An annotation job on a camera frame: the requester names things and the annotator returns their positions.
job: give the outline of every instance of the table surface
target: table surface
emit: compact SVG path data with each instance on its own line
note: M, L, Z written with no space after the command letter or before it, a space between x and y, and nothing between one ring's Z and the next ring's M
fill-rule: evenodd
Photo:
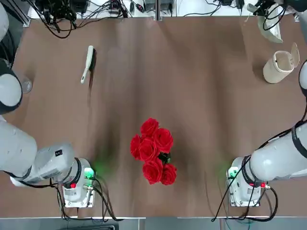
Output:
M33 136L39 148L72 143L77 157L99 169L118 217L212 217L233 159L291 127L305 107L298 69L278 84L262 76L273 53L290 50L293 42L306 57L300 25L286 16L284 43L274 44L262 37L256 18L244 21L106 20L73 31L65 40L32 21L13 68L33 80L33 89L5 118ZM89 79L80 84L89 45L97 51L91 89ZM170 186L149 185L142 163L130 154L131 138L149 117L174 137L177 180ZM0 181L0 217L60 216L54 189L14 187L4 173ZM307 216L306 182L271 183L279 196L278 216ZM229 215L244 211L230 208ZM79 213L101 216L101 201L96 197L94 208ZM268 216L266 199L250 214ZM222 208L219 216L225 215Z
M140 5L143 5L143 0L133 0L135 3L138 3ZM236 6L236 2L234 1L230 6L221 6L221 8L216 11L213 16L252 16L252 13L249 12L246 8L248 3L251 3L253 5L255 5L257 3L258 0L245 0L245 5L242 8L242 12L240 9L235 8ZM95 11L98 6L103 5L105 2L107 2L107 0L90 0L89 2L89 6L88 6L88 11L86 13L84 13L82 15L82 17L86 17L88 15L91 14L91 12ZM124 5L126 6L126 8L129 10L130 9L130 0L122 0L122 2L124 3ZM173 6L173 13L171 15L170 11L162 11L161 12L161 17L182 17L186 14L190 14L190 13L198 13L198 14L204 14L203 16L210 16L209 12L213 12L216 9L215 5L212 5L212 3L214 4L218 4L218 0L213 1L213 0L207 0L207 2L205 0L174 0L174 6ZM29 12L28 12L28 16L30 18L33 19L38 19L38 15L35 12L35 10L30 7ZM92 18L104 18L104 17L109 17L110 14L108 11L103 11L101 13L99 13L98 15L95 15ZM144 12L141 13L140 11L138 11L136 8L134 9L134 13L132 15L129 15L129 17L154 17L155 13L153 11L149 11L149 12ZM77 14L77 18L81 19L82 18L80 14Z

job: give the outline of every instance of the robotic arm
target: robotic arm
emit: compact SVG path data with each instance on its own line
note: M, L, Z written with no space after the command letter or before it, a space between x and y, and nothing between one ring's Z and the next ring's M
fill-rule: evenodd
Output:
M299 84L307 99L307 61L299 73ZM307 176L306 148L307 122L301 120L251 156L236 158L226 173L231 206L259 205L261 184L267 181Z
M61 185L66 207L92 207L94 171L86 159L74 157L69 143L37 150L33 137L8 124L2 114L15 110L22 100L22 87L4 61L0 60L0 171L15 186L31 186L53 179Z

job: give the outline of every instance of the electronic device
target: electronic device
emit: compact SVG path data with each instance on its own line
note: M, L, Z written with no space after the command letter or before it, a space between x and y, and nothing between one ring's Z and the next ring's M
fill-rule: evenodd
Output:
M244 0L236 0L236 7L238 9L243 9L244 6Z
M233 0L219 0L222 6L230 6Z
M60 33L60 28L58 26L58 20L66 19L71 22L74 29L77 28L76 26L76 11L73 9L71 4L71 0L36 0L35 4L27 2L33 7L36 8L38 12L40 12L48 25L55 26L58 33Z
M86 12L86 9L89 5L88 3L88 0L71 0L71 6L73 9L81 14Z
M161 0L160 9L168 10L169 4L174 5L174 0ZM155 0L144 0L144 8L146 11L155 9Z

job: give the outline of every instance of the black cable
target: black cable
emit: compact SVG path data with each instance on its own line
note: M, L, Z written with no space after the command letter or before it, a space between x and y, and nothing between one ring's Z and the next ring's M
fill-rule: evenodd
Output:
M264 190L263 190L263 192L261 193L261 195L260 195L260 197L259 197L259 199L258 199L258 201L257 201L257 203L253 206L253 207L256 207L257 206L257 204L259 204L260 203L260 201L261 201L261 199L263 198L263 195L265 194L265 192L267 191L267 189L265 188Z
M12 68L11 59L9 58L7 47L5 46L5 44L2 41L0 42L0 46L2 47L3 53L5 55L5 58L6 58L6 60L8 61L9 65L10 65L9 67Z
M218 6L219 4L209 3L208 0L205 0L208 5Z
M130 17L133 18L132 14L131 14L130 11L127 9L127 7L126 7L126 5L124 4L123 0L118 0L118 1L119 1L119 3L121 4L121 6L124 7L124 9L122 8L122 10L125 10L125 11L130 15Z
M29 18L28 17L28 15L26 15L21 9L20 9L20 7L17 5L17 3L14 1L14 0L11 0L14 4L15 4L15 6L19 9L19 11L23 14L23 16L25 17L25 18Z
M94 188L94 190L95 190L95 191L100 195L100 197L102 198L102 201L103 201L104 204L106 205L107 211L108 211L108 213L110 214L110 216L112 217L112 219L113 219L114 221L123 221L124 219L117 219L117 218L114 216L113 212L111 211L111 209L110 209L109 205L107 204L107 201L106 201L106 199L104 198L104 196L102 195L102 193L101 193L98 189L96 189L96 188Z
M242 167L239 169L239 171L238 171L238 172L236 173L236 175L233 177L232 181L229 183L229 185L228 185L228 187L227 187L227 189L226 189L226 191L225 191L225 193L224 193L224 195L223 195L222 201L221 201L221 203L220 203L220 205L219 205L219 207L218 207L218 209L217 209L217 211L216 211L215 217L214 217L213 219L211 219L211 222L214 222L214 221L217 219L217 215L218 215L219 212L220 212L221 206L222 206L223 201L224 201L224 199L225 199L225 197L226 197L226 195L227 195L228 190L230 189L230 186L231 186L232 183L235 181L235 179L236 179L236 177L239 175L239 173L242 171L243 167L245 167L245 165L250 161L250 158L251 158L251 157L249 157L249 159L242 165Z
M277 209L278 209L278 195L272 187L270 188L270 190L274 193L274 196L275 196L275 207L274 207L274 211L273 211L272 215L270 215L270 217L266 218L266 219L258 219L258 218L252 218L252 217L246 217L246 219L250 219L250 220L253 220L253 221L257 221L257 222L268 222L276 216Z
M185 14L183 15L183 17L186 17L186 16L189 16L189 15L207 15L207 14L210 14L210 16L212 16L215 12L217 12L219 9L221 8L221 3L219 3L217 6L216 6L216 9L212 12L208 12L208 13L188 13L188 14Z
M304 115L303 115L303 117L302 117L302 119L300 121L304 121L304 119L306 117L306 114L307 114L307 100L306 100L306 106L305 106Z
M101 186L101 184L100 184L100 181L99 180L97 180L96 178L94 179L97 183L98 183L98 185L99 185L99 188L100 188L100 191L101 191L101 194L103 193L103 190L102 190L102 186ZM102 202L102 222L107 222L108 220L105 220L105 216L106 216L106 211L107 211L107 209L104 211L104 203Z
M280 7L280 6L283 8L283 10L282 10L279 14L277 14L276 16L274 16L274 17L272 17L272 18L269 18L270 14L271 14L272 12L274 12L275 9L277 9L277 8ZM275 27L275 26L281 21L281 19L283 18L285 12L286 12L286 7L284 7L284 6L282 6L282 5L276 6L267 16L265 16L265 19L264 19L263 24L262 24L263 30L264 30L264 31L268 31L268 30L272 29L273 27ZM278 19L278 21L277 21L274 25L272 25L272 26L269 27L269 28L265 28L265 25L266 25L265 23L266 23L267 20L272 20L272 19L275 19L275 18L277 18L277 17L279 17L279 16L280 16L280 18Z
M95 6L100 6L100 5L94 3L94 2L92 2L92 1L90 1L90 0L87 0L87 1L90 2L90 3L92 3L92 4L95 5Z
M27 1L27 3L29 3L29 5L35 10L35 12L36 12L37 15L39 16L39 18L42 20L42 22L43 22L43 24L45 25L45 27L46 27L55 37L60 38L60 39L65 39L65 38L67 38L67 37L71 34L71 31L72 31L72 22L71 22L71 28L70 28L68 34L65 35L64 37L59 36L59 35L55 34L55 33L50 29L49 25L45 22L45 19L42 18L40 12L38 11L38 8L37 8L32 2L30 2L29 0L26 0L26 1Z
M10 36L10 39L11 39L11 43L12 43L12 52L13 52L13 61L15 59L15 55L16 55L16 50L15 50L15 41L14 41L14 38L10 32L10 30L8 29L8 35Z
M24 19L22 18L22 16L20 15L20 13L17 12L17 11L15 10L14 6L12 5L12 3L11 3L9 0L8 0L7 2L10 4L10 6L12 7L12 9L14 9L14 12L18 15L18 17L20 18L20 20L22 20L24 23L26 23L26 22L24 21Z

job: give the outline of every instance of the cable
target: cable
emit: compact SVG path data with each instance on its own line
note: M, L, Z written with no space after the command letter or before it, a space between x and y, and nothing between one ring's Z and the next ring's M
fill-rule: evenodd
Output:
M71 28L70 28L68 34L65 35L64 37L61 37L61 36L55 34L55 33L50 29L49 25L45 22L45 19L42 18L40 12L38 11L38 8L37 8L32 2L30 2L29 0L26 0L26 1L27 1L27 3L35 10L35 12L36 12L37 15L39 16L39 18L42 20L42 22L43 22L43 24L45 25L45 27L46 27L55 37L60 38L60 39L65 39L65 38L67 38L67 37L71 34L71 31L72 31L72 22L71 22Z
M124 219L117 219L117 218L114 216L113 212L111 211L111 209L110 209L110 207L109 207L109 205L108 205L106 199L105 199L104 196L102 195L102 193L101 193L98 189L96 189L96 188L94 188L94 190L95 190L95 191L100 195L100 197L102 198L102 201L103 201L104 204L106 205L106 209L107 209L108 213L110 214L110 216L112 217L112 219L113 219L114 221L123 221Z
M274 17L272 17L272 18L269 18L270 14L271 14L272 12L274 12L274 11L275 11L278 7L280 7L280 6L283 8L283 10L282 10L279 14L277 14L276 16L274 16ZM268 30L272 29L273 27L275 27L275 26L281 21L281 19L283 18L285 12L286 12L286 7L284 7L284 6L282 6L282 5L277 5L268 15L265 16L265 19L264 19L263 25L262 25L263 30L264 30L264 31L268 31ZM280 18L278 19L278 21L277 21L274 25L272 25L272 26L269 27L269 28L265 28L265 26L266 26L266 21L267 21L267 20L272 20L272 19L275 19L275 18L277 18L277 17L279 17L279 16L280 16Z
M209 3L208 0L205 0L205 1L206 1L206 3L207 3L208 5L218 6L218 4L216 5L216 4L214 4L214 3Z
M95 6L100 6L100 5L94 3L94 2L92 2L92 1L90 1L90 0L87 0L87 1L90 2L90 3L92 3L92 4L95 5Z
M252 218L252 217L246 217L246 219L250 219L250 220L253 220L253 221L257 221L257 222L268 222L275 217L275 215L277 213L277 209L278 209L278 195L272 187L270 187L269 190L271 190L274 193L274 196L275 196L275 207L274 207L274 211L273 211L272 215L269 218L266 218L266 219L258 219L258 218Z
M260 203L260 201L261 201L261 199L263 198L263 195L265 194L265 192L267 191L267 189L265 188L264 190L263 190L263 192L261 193L261 195L260 195L260 197L259 197L259 199L258 199L258 201L257 201L257 203L253 206L253 207L256 207L257 206L257 204L259 204Z
M304 111L304 115L302 117L302 119L300 121L304 121L305 117L306 117L306 114L307 114L307 101L306 101L306 106L305 106L305 111Z
M100 191L101 191L101 194L102 194L103 191L102 191L102 186L101 186L101 184L100 184L100 181L97 180L97 178L95 178L94 180L98 183L99 188L100 188ZM108 221L108 220L105 220L106 211L107 211L107 209L104 211L104 202L102 202L102 222L104 222L104 223Z
M250 161L250 158L251 158L251 156L250 156L249 159L241 166L241 168L239 169L239 171L237 172L237 174L233 177L232 181L229 183L229 185L228 185L228 187L227 187L227 189L226 189L226 191L225 191L225 193L224 193L224 195L223 195L222 201L221 201L221 203L220 203L220 205L219 205L219 207L218 207L218 209L217 209L217 212L216 212L216 214L215 214L215 217L214 217L213 219L211 219L211 222L215 222L215 220L217 219L217 215L218 215L219 212L220 212L221 206L222 206L223 201L224 201L224 199L225 199L225 197L226 197L226 195L227 195L228 190L230 189L230 186L231 186L232 183L235 181L235 179L236 179L236 177L239 175L239 173L242 171L243 167L245 167L245 165Z
M188 14L183 15L183 17L189 16L189 15L193 15L193 14L195 14L195 15L207 15L207 14L210 14L210 16L212 16L215 12L217 12L220 9L220 7L221 7L221 3L219 3L216 6L215 10L212 11L212 12L208 12L208 13L188 13Z
M11 43L12 43L12 52L13 52L13 59L15 59L15 55L16 55L16 50L15 50L15 41L14 38L10 32L10 30L8 29L8 35L10 36L11 39Z
M2 47L3 53L5 55L5 58L6 58L6 60L9 63L9 67L12 68L12 64L11 64L11 61L10 61L10 58L9 58L9 55L8 55L7 47L5 46L5 44L2 41L0 42L0 46Z

